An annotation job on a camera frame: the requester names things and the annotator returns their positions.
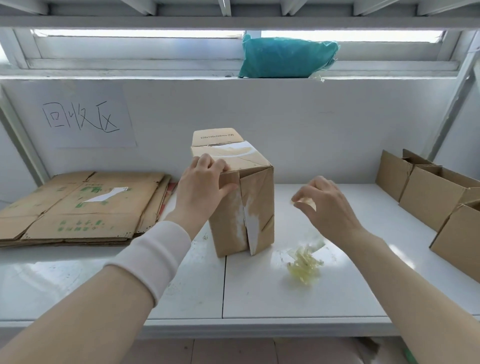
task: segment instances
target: white table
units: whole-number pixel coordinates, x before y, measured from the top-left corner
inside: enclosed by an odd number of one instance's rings
[[[208,224],[145,323],[144,337],[395,335],[396,330],[346,255],[330,242],[325,265],[305,287],[289,276],[289,249],[316,230],[275,189],[275,244],[218,259]],[[480,319],[480,284],[429,250],[435,232],[376,185],[340,185],[361,223],[429,282]],[[174,207],[169,202],[164,215]],[[36,247],[0,251],[0,336],[13,335],[98,272],[121,248]]]

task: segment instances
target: teal plastic bag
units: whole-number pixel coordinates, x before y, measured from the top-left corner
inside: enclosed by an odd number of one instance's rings
[[[339,49],[336,42],[312,42],[291,38],[243,37],[245,54],[239,77],[308,78],[327,69]]]

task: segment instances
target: person's right hand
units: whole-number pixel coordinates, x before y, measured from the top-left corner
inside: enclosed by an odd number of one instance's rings
[[[299,201],[303,198],[311,198],[315,202],[316,210]],[[342,250],[345,250],[358,234],[367,233],[343,193],[324,177],[315,177],[300,188],[292,197],[292,202],[325,238]]]

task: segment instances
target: white sleeve cuff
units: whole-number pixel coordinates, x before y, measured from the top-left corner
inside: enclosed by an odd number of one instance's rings
[[[155,306],[175,277],[192,241],[178,224],[161,221],[105,263],[125,269],[151,292]]]

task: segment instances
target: green object on floor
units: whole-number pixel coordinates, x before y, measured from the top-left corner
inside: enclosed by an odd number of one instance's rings
[[[409,349],[404,349],[403,354],[405,354],[405,358],[407,361],[411,364],[419,364],[417,360],[415,360],[415,357],[413,356],[412,352]]]

